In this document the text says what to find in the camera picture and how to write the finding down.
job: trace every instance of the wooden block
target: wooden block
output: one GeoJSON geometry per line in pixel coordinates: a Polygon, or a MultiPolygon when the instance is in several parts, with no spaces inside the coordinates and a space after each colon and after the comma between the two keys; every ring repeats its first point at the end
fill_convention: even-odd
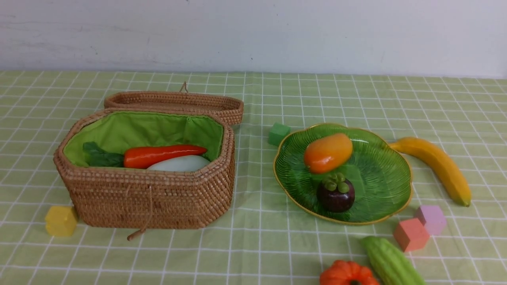
{"type": "Polygon", "coordinates": [[[274,123],[269,131],[268,144],[279,146],[282,140],[291,133],[291,127],[274,123]]]}
{"type": "Polygon", "coordinates": [[[439,235],[447,225],[444,213],[438,205],[421,205],[415,212],[430,235],[439,235]]]}
{"type": "Polygon", "coordinates": [[[52,206],[46,215],[46,231],[52,236],[72,236],[78,214],[71,206],[52,206]]]}
{"type": "Polygon", "coordinates": [[[429,240],[428,231],[418,218],[401,221],[393,236],[404,253],[422,249],[429,240]]]}

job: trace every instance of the mangosteen stem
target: mangosteen stem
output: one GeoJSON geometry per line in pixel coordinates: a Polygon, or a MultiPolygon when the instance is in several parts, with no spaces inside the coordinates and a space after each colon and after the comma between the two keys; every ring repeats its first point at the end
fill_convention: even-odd
{"type": "Polygon", "coordinates": [[[336,190],[336,187],[337,187],[337,186],[338,186],[338,185],[337,185],[335,182],[333,182],[333,181],[326,181],[326,182],[324,183],[324,187],[325,187],[328,191],[334,191],[334,190],[336,190]]]}
{"type": "Polygon", "coordinates": [[[345,183],[345,176],[340,172],[329,174],[322,180],[322,183],[328,191],[334,191],[336,188],[338,188],[338,191],[341,193],[347,193],[349,191],[349,187],[345,183]]]}
{"type": "Polygon", "coordinates": [[[338,191],[340,191],[340,193],[347,193],[350,191],[350,187],[348,186],[347,183],[345,182],[340,182],[338,184],[338,191]]]}

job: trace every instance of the white wall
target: white wall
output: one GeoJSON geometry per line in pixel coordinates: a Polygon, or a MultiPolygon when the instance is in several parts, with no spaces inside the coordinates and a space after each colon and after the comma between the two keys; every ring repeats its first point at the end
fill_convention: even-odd
{"type": "Polygon", "coordinates": [[[507,77],[507,0],[0,0],[0,69],[507,77]]]}

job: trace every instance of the toy pumpkin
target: toy pumpkin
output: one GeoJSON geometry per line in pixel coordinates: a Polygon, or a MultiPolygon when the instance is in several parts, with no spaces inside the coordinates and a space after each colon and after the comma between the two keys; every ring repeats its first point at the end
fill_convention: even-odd
{"type": "Polygon", "coordinates": [[[320,285],[379,285],[372,271],[353,261],[336,260],[320,275],[320,285]]]}

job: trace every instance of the woven rattan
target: woven rattan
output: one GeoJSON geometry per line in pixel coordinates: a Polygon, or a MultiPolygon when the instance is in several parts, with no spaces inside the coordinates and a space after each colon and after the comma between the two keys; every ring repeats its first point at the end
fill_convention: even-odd
{"type": "Polygon", "coordinates": [[[220,117],[228,125],[240,124],[244,103],[241,100],[200,93],[189,93],[184,82],[179,92],[128,91],[116,93],[104,101],[105,108],[152,108],[155,110],[201,110],[220,117]]]}
{"type": "MultiPolygon", "coordinates": [[[[163,94],[158,96],[161,101],[169,101],[163,94]]],[[[171,94],[165,96],[178,98],[171,94]]],[[[223,118],[203,109],[128,108],[130,111],[207,115],[220,123],[224,127],[220,156],[199,171],[78,167],[66,158],[63,149],[72,136],[88,124],[124,110],[107,108],[80,119],[54,153],[56,168],[83,222],[93,227],[140,229],[128,236],[131,240],[148,228],[203,228],[223,215],[231,205],[234,190],[234,132],[223,118]]]]}

